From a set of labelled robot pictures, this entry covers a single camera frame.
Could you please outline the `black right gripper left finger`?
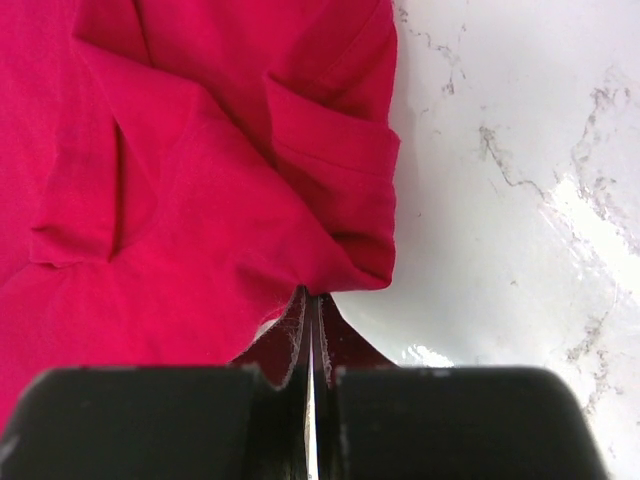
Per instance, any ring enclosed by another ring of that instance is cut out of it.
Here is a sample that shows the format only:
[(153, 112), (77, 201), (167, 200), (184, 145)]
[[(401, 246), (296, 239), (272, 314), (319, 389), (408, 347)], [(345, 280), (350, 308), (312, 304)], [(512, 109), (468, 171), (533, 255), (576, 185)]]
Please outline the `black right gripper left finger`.
[(304, 479), (306, 289), (225, 366), (43, 372), (1, 437), (5, 479)]

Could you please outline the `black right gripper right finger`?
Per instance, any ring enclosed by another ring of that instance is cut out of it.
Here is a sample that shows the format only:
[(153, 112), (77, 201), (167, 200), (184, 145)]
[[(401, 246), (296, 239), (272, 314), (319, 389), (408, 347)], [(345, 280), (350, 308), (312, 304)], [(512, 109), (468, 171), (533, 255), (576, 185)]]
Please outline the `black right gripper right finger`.
[(357, 292), (313, 315), (323, 477), (639, 475), (627, 292)]

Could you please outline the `bright red t-shirt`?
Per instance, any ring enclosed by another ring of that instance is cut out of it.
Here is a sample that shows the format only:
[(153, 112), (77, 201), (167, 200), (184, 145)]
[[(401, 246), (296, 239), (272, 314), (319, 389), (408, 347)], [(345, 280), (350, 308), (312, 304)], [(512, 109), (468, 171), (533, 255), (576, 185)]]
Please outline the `bright red t-shirt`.
[(1, 5), (1, 414), (68, 366), (223, 364), (395, 263), (389, 1)]

